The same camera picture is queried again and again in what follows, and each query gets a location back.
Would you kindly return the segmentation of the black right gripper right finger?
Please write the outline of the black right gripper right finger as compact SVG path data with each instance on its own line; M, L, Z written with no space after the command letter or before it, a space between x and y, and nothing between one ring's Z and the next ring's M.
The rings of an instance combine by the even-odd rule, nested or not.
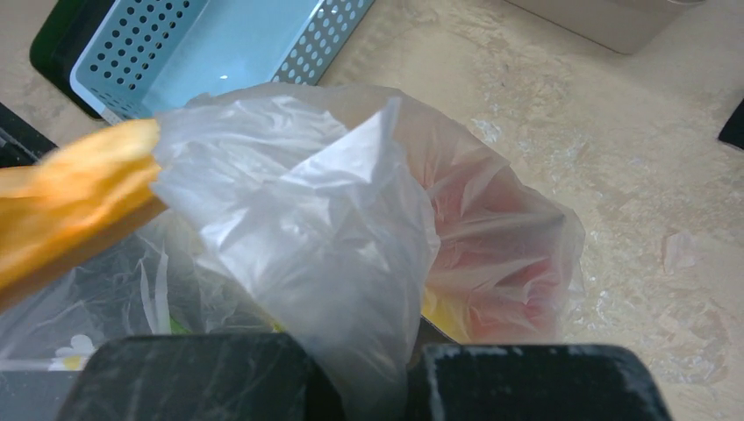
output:
M409 420L670 420L652 375L610 345L428 345Z

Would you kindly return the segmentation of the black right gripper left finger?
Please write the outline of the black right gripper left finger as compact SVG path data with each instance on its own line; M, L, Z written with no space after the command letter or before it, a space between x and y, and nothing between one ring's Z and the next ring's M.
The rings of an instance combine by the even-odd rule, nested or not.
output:
M323 420L323 376L285 333L140 336L89 359L59 420Z

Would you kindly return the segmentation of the clear plastic grocery bag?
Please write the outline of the clear plastic grocery bag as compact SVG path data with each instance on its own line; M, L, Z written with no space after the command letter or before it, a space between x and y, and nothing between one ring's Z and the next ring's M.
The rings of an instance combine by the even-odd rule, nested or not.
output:
M341 415L372 420L402 414L421 325L555 337L578 217L440 111L391 88L267 83L145 119L167 208L1 308L2 419L51 412L116 339L285 333Z

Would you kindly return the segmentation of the orange twisted bread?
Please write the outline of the orange twisted bread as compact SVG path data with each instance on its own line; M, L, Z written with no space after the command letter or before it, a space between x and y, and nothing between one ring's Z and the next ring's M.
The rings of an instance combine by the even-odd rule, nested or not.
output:
M6 310L166 210L153 119L101 129L1 171L1 308Z

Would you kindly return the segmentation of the black fabric tote bag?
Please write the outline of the black fabric tote bag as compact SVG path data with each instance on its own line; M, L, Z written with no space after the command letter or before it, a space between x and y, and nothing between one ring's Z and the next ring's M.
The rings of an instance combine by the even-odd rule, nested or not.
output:
M744 100L722 127L718 140L740 150L744 148Z

